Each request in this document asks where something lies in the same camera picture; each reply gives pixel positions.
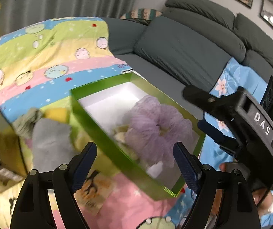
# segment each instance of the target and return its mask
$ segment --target yellow sponge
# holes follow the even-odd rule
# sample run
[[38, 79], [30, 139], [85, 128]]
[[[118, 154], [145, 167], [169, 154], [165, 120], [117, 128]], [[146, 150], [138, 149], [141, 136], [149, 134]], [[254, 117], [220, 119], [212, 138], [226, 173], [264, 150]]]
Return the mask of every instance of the yellow sponge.
[[67, 108], [50, 108], [45, 110], [44, 118], [51, 119], [60, 123], [69, 123], [70, 113]]

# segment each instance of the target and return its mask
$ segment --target gray sofa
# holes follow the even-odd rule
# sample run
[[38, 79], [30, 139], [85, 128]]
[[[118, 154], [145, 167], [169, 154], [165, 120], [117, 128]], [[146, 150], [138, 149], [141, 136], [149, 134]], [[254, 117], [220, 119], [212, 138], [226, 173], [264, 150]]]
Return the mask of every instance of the gray sofa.
[[193, 84], [210, 91], [234, 57], [266, 82], [273, 76], [273, 40], [242, 14], [209, 0], [167, 0], [150, 25], [104, 18], [109, 48], [196, 118], [203, 112], [181, 92]]

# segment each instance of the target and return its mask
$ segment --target blue floral sheet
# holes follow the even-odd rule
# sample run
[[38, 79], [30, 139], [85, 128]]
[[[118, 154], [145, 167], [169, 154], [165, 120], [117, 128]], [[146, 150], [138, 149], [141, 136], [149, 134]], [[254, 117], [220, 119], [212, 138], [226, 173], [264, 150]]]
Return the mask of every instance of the blue floral sheet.
[[[230, 95], [236, 92], [239, 86], [247, 89], [249, 93], [260, 102], [267, 88], [267, 83], [253, 69], [242, 66], [234, 58], [231, 58], [210, 94], [216, 97]], [[224, 135], [234, 138], [233, 134], [223, 121], [219, 121], [207, 113], [205, 113], [205, 119], [215, 128], [223, 132]], [[221, 163], [232, 162], [233, 158], [221, 150], [219, 145], [216, 144], [212, 138], [206, 136], [200, 155], [200, 161], [203, 164], [209, 164], [214, 167], [214, 169], [219, 170], [219, 165]], [[177, 201], [176, 205], [169, 212], [169, 215], [173, 218], [175, 217], [175, 214], [178, 214], [178, 211], [180, 212], [179, 214], [181, 214], [183, 209], [186, 213], [186, 211], [191, 208], [194, 199], [195, 195], [193, 192], [186, 189], [185, 195], [180, 197], [180, 200]], [[272, 224], [273, 213], [267, 214], [261, 218], [262, 226]]]

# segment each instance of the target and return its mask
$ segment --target screw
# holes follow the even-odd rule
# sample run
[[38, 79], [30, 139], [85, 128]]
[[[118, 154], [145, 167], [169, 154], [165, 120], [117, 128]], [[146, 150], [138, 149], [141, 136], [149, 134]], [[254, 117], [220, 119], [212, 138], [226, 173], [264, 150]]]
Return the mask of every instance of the screw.
[[234, 174], [239, 176], [240, 175], [240, 171], [238, 169], [235, 169], [234, 170]]
[[67, 169], [67, 164], [62, 164], [62, 165], [60, 165], [60, 166], [59, 166], [59, 169], [61, 169], [61, 170]]
[[216, 99], [215, 99], [214, 97], [210, 97], [210, 98], [208, 99], [208, 102], [214, 102], [214, 101], [216, 101]]
[[204, 164], [204, 165], [202, 165], [202, 168], [205, 170], [210, 170], [211, 166], [209, 164]]
[[31, 176], [35, 175], [36, 173], [37, 173], [37, 170], [35, 170], [35, 169], [32, 169], [31, 171], [29, 171], [29, 174]]

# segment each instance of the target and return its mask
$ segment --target purple tulle fabric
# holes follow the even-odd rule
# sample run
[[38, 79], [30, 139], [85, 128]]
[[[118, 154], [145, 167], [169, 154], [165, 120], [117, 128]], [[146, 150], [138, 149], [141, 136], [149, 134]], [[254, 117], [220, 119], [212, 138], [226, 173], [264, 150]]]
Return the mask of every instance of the purple tulle fabric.
[[173, 167], [176, 142], [193, 142], [192, 123], [173, 106], [147, 95], [131, 109], [126, 144], [149, 165], [160, 161]]

